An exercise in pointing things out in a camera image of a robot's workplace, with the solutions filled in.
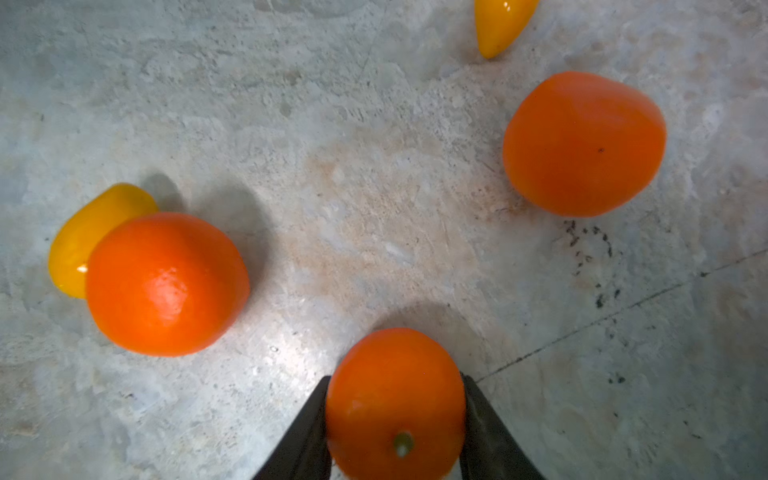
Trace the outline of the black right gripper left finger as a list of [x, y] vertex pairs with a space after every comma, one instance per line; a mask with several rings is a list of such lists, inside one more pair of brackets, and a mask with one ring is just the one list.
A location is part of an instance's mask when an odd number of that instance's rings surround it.
[[254, 480], [328, 480], [332, 458], [327, 447], [325, 406], [331, 377], [320, 379]]

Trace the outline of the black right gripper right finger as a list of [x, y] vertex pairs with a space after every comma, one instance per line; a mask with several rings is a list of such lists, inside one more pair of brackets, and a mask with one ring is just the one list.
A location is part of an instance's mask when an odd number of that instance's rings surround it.
[[475, 380], [463, 374], [466, 435], [460, 454], [464, 480], [544, 480]]

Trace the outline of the orange tangerine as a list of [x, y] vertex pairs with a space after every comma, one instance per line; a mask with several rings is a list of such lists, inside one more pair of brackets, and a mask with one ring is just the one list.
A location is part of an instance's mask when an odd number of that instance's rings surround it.
[[232, 240], [189, 214], [160, 212], [128, 221], [92, 251], [86, 300], [100, 331], [143, 355], [174, 357], [215, 343], [250, 294]]
[[461, 373], [410, 328], [370, 333], [343, 357], [325, 402], [331, 457], [349, 479], [442, 479], [462, 451]]
[[564, 217], [594, 217], [634, 198], [657, 174], [667, 139], [656, 103], [585, 72], [555, 74], [520, 104], [502, 157], [511, 185]]

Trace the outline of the yellow kumquat by tangerine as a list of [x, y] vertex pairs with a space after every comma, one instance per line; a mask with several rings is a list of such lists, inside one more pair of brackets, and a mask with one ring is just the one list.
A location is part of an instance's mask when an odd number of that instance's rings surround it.
[[52, 242], [48, 272], [53, 284], [84, 299], [88, 260], [95, 246], [117, 226], [158, 210], [153, 197], [138, 186], [118, 183], [105, 190], [67, 220]]

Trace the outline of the yellow kumquat far left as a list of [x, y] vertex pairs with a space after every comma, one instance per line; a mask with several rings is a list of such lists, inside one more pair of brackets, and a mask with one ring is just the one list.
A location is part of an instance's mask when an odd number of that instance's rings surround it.
[[508, 48], [531, 20], [539, 0], [475, 0], [478, 50], [493, 59]]

